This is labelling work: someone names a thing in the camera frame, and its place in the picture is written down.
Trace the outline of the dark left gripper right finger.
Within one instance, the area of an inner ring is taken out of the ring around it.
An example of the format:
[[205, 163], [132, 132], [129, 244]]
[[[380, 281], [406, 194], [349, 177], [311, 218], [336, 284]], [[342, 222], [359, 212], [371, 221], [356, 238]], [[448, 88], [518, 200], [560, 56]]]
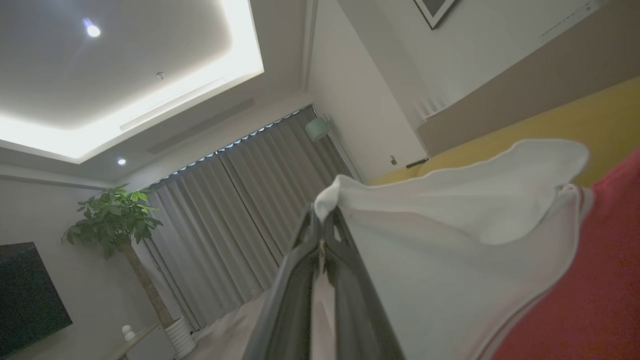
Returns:
[[338, 360], [404, 360], [382, 302], [339, 208], [325, 220], [325, 271], [334, 287]]

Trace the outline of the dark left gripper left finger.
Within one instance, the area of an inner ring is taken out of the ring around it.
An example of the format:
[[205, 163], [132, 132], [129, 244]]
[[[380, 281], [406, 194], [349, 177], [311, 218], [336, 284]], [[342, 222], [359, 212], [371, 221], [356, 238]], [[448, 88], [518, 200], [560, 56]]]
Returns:
[[320, 224], [307, 205], [243, 353], [245, 360], [311, 357], [314, 276], [320, 267]]

